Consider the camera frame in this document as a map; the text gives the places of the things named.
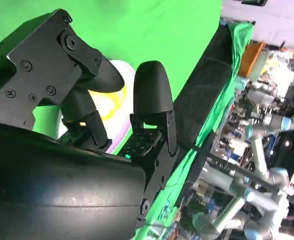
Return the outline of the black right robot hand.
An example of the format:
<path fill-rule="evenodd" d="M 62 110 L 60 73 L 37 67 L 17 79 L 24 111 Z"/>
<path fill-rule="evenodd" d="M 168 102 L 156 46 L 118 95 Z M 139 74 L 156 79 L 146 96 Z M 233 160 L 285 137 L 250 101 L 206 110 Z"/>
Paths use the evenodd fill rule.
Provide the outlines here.
<path fill-rule="evenodd" d="M 0 240 L 128 240 L 179 153 L 161 62 L 134 76 L 133 133 L 117 155 L 90 91 L 124 79 L 63 9 L 0 42 Z"/>

